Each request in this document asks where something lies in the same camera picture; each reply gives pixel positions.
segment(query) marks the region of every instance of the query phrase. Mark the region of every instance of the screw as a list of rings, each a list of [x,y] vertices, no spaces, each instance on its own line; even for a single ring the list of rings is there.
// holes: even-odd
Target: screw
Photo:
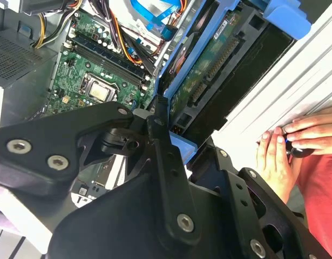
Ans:
[[[250,173],[250,175],[253,177],[253,178],[257,178],[257,175],[254,171],[250,170],[248,171]]]
[[[23,139],[13,139],[6,145],[8,151],[15,154],[26,154],[31,151],[31,144]]]
[[[62,155],[53,155],[47,159],[50,168],[61,171],[69,166],[69,161]]]
[[[177,216],[178,226],[185,232],[192,232],[194,229],[194,224],[190,216],[181,213]]]
[[[154,119],[154,121],[160,126],[164,124],[159,118]]]
[[[223,155],[224,157],[227,157],[227,156],[228,156],[227,153],[226,153],[225,151],[223,151],[223,150],[220,150],[220,153],[221,153],[221,155]]]
[[[252,251],[256,255],[258,255],[259,258],[265,258],[266,255],[265,249],[259,241],[257,241],[256,239],[252,239],[250,241],[250,246],[252,248]]]
[[[120,112],[123,115],[127,115],[127,112],[124,109],[122,109],[122,108],[119,108],[118,112]]]

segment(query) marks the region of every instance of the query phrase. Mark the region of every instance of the motherboard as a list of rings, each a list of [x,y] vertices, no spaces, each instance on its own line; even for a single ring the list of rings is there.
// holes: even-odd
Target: motherboard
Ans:
[[[117,101],[129,109],[147,107],[154,80],[114,48],[110,31],[78,11],[59,54],[45,115]]]

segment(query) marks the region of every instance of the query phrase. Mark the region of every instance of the red shirt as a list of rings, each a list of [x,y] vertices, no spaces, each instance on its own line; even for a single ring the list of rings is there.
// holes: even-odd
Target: red shirt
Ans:
[[[309,230],[332,256],[332,155],[304,158],[297,184]]]

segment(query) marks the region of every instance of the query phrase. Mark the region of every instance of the ventilation grille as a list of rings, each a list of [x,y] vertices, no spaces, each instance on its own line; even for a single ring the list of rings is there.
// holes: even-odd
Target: ventilation grille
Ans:
[[[41,57],[0,36],[1,78],[9,80],[40,60]]]

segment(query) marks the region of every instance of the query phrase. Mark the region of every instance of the green pcb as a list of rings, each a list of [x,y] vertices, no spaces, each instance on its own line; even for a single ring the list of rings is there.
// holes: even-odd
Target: green pcb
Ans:
[[[73,17],[69,37],[75,37],[77,33],[91,38],[93,41],[97,42],[97,44],[99,44],[98,40],[102,40],[107,43],[108,52],[114,51],[109,29],[94,20],[89,14],[81,11],[78,11]],[[138,107],[147,107],[152,101],[154,79],[151,79],[147,90],[142,90],[141,85],[129,83],[100,65],[82,57],[78,53],[64,49],[63,53],[60,55],[58,69],[46,107],[46,115],[71,111],[76,108],[100,103],[98,99],[91,98],[87,93],[81,91],[84,78],[88,73],[103,80],[107,84],[113,84],[117,88],[117,92],[116,97],[111,101],[117,101],[131,110]]]
[[[83,78],[88,73],[94,74],[109,84],[117,85],[119,91],[117,92],[116,101],[124,104],[129,109],[137,108],[141,104],[146,107],[151,102],[153,89],[148,89],[145,94],[141,94],[137,86],[126,82],[115,74],[111,74],[101,66],[88,61],[74,52],[64,50],[59,60],[58,71],[53,82],[46,115],[72,111],[76,108],[100,103],[95,98],[90,98],[88,95],[80,93]]]
[[[216,74],[225,58],[229,56],[230,50],[237,45],[237,39],[234,39],[233,42],[227,42],[227,39],[232,34],[239,19],[238,14],[230,13],[223,20],[223,23],[180,85],[171,100],[170,121],[172,124],[175,123],[174,120],[181,114],[190,98],[193,95],[197,95],[196,98],[198,98],[203,93],[205,85],[201,82],[204,77],[208,78]]]
[[[96,21],[84,12],[78,11],[77,13],[78,17],[75,17],[76,25],[74,27],[76,31],[93,39],[94,41],[101,39],[103,42],[107,43],[107,47],[109,49],[114,49],[111,33],[107,25],[102,25],[102,23]]]

